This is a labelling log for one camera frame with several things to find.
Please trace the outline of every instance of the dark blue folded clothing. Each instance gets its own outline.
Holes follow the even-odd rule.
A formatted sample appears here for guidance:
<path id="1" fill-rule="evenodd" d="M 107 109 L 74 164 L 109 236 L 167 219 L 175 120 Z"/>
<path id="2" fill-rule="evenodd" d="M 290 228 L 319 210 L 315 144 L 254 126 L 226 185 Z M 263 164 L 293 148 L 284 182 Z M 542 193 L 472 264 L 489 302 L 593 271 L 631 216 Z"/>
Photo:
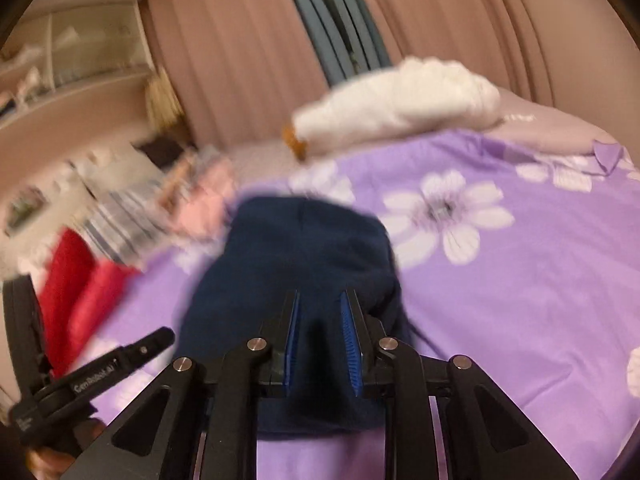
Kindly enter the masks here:
<path id="1" fill-rule="evenodd" d="M 348 375 L 340 294 L 353 287 L 364 312 L 410 342 L 386 231 L 375 218 L 306 198 L 254 198 L 232 223 L 225 251 L 204 274 L 182 321 L 176 355 L 222 357 L 258 334 L 300 294 L 300 332 L 289 397 L 258 408 L 261 438 L 382 426 L 384 409 L 357 399 Z"/>

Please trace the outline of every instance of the red garment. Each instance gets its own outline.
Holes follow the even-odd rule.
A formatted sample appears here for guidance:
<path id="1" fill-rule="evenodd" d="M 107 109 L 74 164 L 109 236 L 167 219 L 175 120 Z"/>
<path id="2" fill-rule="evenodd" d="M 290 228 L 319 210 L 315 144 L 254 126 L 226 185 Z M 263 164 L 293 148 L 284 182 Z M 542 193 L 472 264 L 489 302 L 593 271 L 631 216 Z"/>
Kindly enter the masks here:
<path id="1" fill-rule="evenodd" d="M 124 267 L 111 260 L 101 260 L 89 283 L 73 307 L 68 323 L 68 346 L 62 373 L 78 358 L 91 336 L 117 306 L 129 276 L 139 273 L 134 267 Z"/>
<path id="2" fill-rule="evenodd" d="M 78 297 L 89 281 L 95 259 L 82 237 L 66 229 L 53 253 L 49 275 L 38 297 L 49 362 L 62 375 L 66 354 L 66 327 Z"/>

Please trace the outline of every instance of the purple bedsheet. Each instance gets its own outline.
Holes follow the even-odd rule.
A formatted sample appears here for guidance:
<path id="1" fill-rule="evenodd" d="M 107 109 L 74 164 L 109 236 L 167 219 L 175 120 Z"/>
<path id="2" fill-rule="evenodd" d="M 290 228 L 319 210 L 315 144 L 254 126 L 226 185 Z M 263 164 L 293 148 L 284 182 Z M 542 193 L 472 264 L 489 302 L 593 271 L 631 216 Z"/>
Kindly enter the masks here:
<path id="1" fill-rule="evenodd" d="M 323 163 L 277 187 L 378 215 L 424 334 L 418 350 L 471 356 L 581 480 L 596 480 L 640 418 L 626 380 L 640 347 L 640 174 L 621 155 L 600 145 L 596 156 L 540 157 L 446 132 Z M 85 358 L 177 327 L 212 258 L 191 251 L 172 250 L 136 278 Z M 166 359 L 104 394 L 100 416 L 110 421 Z M 381 479 L 382 466 L 382 431 L 258 444 L 262 480 Z"/>

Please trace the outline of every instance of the metal screw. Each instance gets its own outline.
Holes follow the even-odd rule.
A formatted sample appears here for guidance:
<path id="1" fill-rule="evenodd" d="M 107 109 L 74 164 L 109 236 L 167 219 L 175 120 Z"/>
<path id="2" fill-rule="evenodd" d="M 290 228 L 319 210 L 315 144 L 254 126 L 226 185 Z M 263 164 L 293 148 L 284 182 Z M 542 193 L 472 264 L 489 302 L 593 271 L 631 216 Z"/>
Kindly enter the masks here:
<path id="1" fill-rule="evenodd" d="M 453 364 L 458 370 L 469 370 L 473 362 L 466 355 L 456 355 L 453 358 Z"/>
<path id="2" fill-rule="evenodd" d="M 174 361 L 174 370 L 177 372 L 185 372 L 191 368 L 191 365 L 193 365 L 193 362 L 188 357 L 178 357 Z"/>
<path id="3" fill-rule="evenodd" d="M 395 350 L 398 348 L 398 341 L 393 339 L 392 337 L 383 337 L 380 341 L 378 341 L 380 348 L 383 350 Z"/>
<path id="4" fill-rule="evenodd" d="M 262 350 L 263 348 L 265 348 L 265 346 L 267 346 L 267 342 L 261 337 L 254 337 L 253 339 L 249 339 L 248 343 L 246 344 L 246 347 L 252 352 Z"/>

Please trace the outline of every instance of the triangular cutout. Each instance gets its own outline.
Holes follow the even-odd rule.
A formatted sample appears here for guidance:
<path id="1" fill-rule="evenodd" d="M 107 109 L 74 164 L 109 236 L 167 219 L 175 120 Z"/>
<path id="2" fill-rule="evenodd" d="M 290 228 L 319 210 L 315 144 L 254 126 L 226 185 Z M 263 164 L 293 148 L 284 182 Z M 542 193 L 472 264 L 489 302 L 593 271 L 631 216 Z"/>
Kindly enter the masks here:
<path id="1" fill-rule="evenodd" d="M 113 435 L 111 439 L 113 445 L 138 456 L 147 456 L 151 453 L 169 396 L 170 392 L 167 388 L 158 390 Z"/>
<path id="2" fill-rule="evenodd" d="M 513 420 L 507 409 L 482 386 L 476 386 L 474 391 L 489 440 L 496 452 L 524 446 L 529 441 L 527 432 Z"/>

